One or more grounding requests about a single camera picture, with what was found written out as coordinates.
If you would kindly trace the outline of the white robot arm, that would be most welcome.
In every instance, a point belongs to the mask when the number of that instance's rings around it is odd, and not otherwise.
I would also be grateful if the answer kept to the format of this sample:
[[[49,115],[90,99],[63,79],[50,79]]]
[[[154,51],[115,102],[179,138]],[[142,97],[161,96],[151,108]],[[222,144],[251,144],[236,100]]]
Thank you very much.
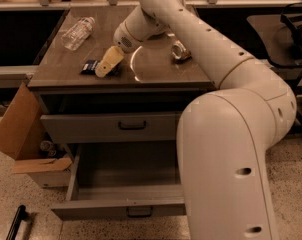
[[[183,111],[177,156],[192,240],[279,240],[265,153],[290,130],[296,98],[253,55],[188,11],[184,0],[139,0],[96,74],[170,29],[213,83]]]

